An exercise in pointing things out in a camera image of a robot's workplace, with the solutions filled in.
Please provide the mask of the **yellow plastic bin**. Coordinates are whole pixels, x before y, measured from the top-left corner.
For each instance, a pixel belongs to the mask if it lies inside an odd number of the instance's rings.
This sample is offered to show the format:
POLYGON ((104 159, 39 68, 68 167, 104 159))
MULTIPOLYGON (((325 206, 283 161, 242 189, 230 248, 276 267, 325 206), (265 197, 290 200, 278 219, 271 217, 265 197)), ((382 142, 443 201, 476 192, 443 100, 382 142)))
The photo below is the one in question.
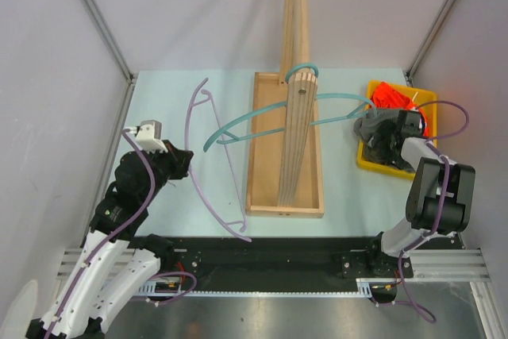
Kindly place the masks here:
POLYGON ((412 179, 415 167, 401 157, 406 137, 437 135, 436 93, 380 80, 368 84, 372 101, 360 108, 353 131, 359 138, 359 168, 412 179))

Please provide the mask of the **orange shorts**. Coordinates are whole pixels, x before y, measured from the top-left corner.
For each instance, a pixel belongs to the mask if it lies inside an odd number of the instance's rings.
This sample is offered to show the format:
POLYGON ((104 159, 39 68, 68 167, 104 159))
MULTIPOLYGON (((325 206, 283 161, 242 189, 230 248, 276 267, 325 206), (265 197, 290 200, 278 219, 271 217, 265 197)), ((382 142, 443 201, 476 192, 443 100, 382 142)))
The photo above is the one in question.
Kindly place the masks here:
POLYGON ((437 132, 437 107, 430 104, 424 106, 424 103, 437 100, 435 92, 371 80, 368 83, 367 97, 381 108, 412 110, 419 106, 418 110, 425 121, 425 135, 431 137, 437 132))

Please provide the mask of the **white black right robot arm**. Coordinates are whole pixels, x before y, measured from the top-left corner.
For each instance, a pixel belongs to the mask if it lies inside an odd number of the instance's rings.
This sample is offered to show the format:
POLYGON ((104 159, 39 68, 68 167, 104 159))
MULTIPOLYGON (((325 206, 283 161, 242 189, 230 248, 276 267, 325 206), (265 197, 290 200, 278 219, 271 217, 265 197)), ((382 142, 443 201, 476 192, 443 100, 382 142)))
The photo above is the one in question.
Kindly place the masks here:
POLYGON ((369 244, 366 266, 375 276, 396 270, 400 260, 424 243, 464 231, 475 186, 475 169, 442 154, 424 135, 425 121, 416 110, 399 110, 388 131, 383 135, 388 160, 409 165, 414 179, 405 217, 369 244))

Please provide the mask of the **grey shorts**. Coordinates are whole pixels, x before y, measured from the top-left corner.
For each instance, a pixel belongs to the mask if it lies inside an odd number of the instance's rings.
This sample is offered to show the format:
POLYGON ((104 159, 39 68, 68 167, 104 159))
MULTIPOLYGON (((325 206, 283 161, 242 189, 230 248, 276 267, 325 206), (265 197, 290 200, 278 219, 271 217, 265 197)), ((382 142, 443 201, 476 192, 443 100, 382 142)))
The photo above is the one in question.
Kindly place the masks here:
POLYGON ((400 156, 399 151, 392 147, 392 134, 401 109, 372 110, 354 122, 353 131, 364 143, 363 154, 367 161, 387 165, 403 171, 411 171, 410 165, 400 156))

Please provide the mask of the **aluminium frame post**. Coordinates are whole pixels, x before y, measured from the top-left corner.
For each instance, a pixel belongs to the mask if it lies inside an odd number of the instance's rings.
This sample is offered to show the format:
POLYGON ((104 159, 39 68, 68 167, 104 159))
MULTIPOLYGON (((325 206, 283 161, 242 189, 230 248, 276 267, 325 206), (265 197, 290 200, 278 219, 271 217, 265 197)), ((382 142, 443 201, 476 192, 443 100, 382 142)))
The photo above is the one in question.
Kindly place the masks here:
POLYGON ((118 46, 117 40, 115 39, 106 19, 102 14, 102 11, 100 10, 100 7, 98 6, 98 3, 96 0, 80 0, 80 2, 82 3, 83 8, 87 12, 96 32, 101 38, 106 50, 110 54, 122 77, 127 81, 127 83, 131 83, 134 79, 134 74, 130 70, 124 55, 118 46))
POLYGON ((409 67, 405 71, 406 83, 412 86, 414 77, 418 73, 420 67, 425 62, 426 57, 431 52, 432 47, 437 42, 447 20, 450 18, 456 4, 459 0, 444 0, 436 17, 433 19, 428 32, 426 33, 422 43, 420 44, 414 58, 411 60, 409 67))

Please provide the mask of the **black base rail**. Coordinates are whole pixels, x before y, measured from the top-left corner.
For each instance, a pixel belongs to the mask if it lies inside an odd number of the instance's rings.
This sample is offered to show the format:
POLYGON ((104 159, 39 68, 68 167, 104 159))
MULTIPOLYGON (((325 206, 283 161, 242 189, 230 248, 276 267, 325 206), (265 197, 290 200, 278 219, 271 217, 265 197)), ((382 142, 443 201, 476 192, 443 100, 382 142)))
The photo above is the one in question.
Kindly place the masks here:
POLYGON ((407 278, 410 260, 386 275, 367 267, 374 237, 236 238, 136 237, 130 248, 154 250, 164 271, 196 277, 197 291, 351 291, 357 279, 407 278))

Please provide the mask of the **aluminium frame post right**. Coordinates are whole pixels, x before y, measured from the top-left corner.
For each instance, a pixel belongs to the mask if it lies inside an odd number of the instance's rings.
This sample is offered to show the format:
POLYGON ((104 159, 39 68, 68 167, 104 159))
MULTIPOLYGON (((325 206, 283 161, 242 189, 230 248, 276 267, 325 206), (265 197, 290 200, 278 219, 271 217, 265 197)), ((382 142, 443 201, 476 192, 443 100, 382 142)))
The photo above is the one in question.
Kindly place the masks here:
POLYGON ((405 71, 406 83, 412 86, 414 77, 418 73, 420 67, 425 62, 426 57, 431 52, 432 47, 437 42, 447 20, 450 18, 456 4, 459 0, 444 0, 436 17, 433 19, 428 32, 426 33, 422 43, 420 44, 414 58, 411 60, 409 67, 405 71))

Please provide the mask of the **wooden hanger rack stand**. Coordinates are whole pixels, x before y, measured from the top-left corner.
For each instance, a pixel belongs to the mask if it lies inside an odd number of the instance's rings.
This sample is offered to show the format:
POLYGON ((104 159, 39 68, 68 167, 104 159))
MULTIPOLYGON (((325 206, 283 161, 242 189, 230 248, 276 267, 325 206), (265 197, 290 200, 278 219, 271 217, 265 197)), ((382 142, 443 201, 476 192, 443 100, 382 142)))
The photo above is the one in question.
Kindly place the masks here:
POLYGON ((310 63, 308 0, 285 0, 278 72, 257 72, 246 211, 252 216, 321 218, 324 185, 318 120, 318 77, 310 63))

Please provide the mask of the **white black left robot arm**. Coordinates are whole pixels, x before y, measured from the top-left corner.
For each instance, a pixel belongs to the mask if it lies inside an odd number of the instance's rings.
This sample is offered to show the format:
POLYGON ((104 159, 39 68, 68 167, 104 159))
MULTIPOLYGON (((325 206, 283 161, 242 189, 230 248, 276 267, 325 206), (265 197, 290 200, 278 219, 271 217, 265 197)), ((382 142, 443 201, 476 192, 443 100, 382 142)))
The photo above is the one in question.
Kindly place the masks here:
POLYGON ((152 200, 168 181, 188 175, 193 152, 178 149, 168 140, 161 144, 161 150, 134 148, 121 157, 67 282, 50 310, 29 323, 25 337, 104 338, 146 281, 174 269, 173 243, 150 234, 138 243, 132 259, 114 279, 107 279, 148 217, 152 200))

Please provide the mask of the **purple hanger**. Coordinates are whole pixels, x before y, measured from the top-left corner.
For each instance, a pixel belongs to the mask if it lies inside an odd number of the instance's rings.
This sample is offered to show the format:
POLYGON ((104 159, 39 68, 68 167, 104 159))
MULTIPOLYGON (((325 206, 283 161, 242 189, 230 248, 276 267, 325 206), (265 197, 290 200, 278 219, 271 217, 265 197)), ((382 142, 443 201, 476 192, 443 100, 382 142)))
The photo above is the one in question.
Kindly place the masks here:
MULTIPOLYGON (((191 149, 203 142, 199 133, 221 128, 222 123, 214 96, 206 88, 209 79, 201 80, 191 93, 184 122, 184 148, 191 149)), ((203 207, 228 235, 251 243, 247 234, 247 216, 241 181, 235 173, 227 148, 198 150, 198 163, 189 169, 190 180, 203 207)))

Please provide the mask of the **aluminium frame post left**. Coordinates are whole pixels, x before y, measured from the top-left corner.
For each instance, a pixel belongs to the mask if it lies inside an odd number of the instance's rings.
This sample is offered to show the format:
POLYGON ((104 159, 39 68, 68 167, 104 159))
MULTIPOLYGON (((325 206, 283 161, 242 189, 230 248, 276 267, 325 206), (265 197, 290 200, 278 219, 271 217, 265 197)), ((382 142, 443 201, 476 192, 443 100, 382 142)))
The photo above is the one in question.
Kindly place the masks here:
POLYGON ((98 6, 98 3, 96 0, 80 0, 80 2, 82 3, 83 8, 87 12, 96 32, 101 38, 106 50, 110 54, 122 77, 127 81, 127 83, 131 83, 134 79, 134 74, 130 70, 124 55, 118 46, 117 40, 115 39, 106 19, 102 14, 102 11, 100 10, 100 7, 98 6))

